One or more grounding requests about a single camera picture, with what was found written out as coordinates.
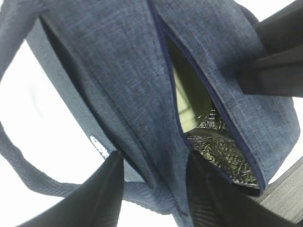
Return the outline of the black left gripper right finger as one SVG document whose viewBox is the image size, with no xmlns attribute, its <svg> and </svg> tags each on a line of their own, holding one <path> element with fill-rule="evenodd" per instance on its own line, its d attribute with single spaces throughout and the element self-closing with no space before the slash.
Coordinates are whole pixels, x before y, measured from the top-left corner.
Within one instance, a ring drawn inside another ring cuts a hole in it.
<svg viewBox="0 0 303 227">
<path fill-rule="evenodd" d="M 295 227 L 248 198 L 197 151 L 187 161 L 187 198 L 195 227 Z"/>
</svg>

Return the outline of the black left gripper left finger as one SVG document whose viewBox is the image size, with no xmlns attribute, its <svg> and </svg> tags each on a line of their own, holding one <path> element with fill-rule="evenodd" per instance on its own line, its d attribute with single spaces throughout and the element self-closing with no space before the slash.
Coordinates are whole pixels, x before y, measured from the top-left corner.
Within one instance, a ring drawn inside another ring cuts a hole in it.
<svg viewBox="0 0 303 227">
<path fill-rule="evenodd" d="M 115 227 L 124 192 L 124 163 L 115 151 L 77 190 L 23 227 Z"/>
</svg>

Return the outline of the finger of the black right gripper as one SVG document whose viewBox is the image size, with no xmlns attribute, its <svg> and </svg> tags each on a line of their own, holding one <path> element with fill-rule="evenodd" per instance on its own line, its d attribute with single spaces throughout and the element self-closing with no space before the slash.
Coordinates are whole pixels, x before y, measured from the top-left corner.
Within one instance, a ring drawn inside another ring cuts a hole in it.
<svg viewBox="0 0 303 227">
<path fill-rule="evenodd" d="M 303 2 L 295 0 L 254 28 L 267 54 L 239 69 L 237 80 L 242 92 L 302 97 Z"/>
</svg>

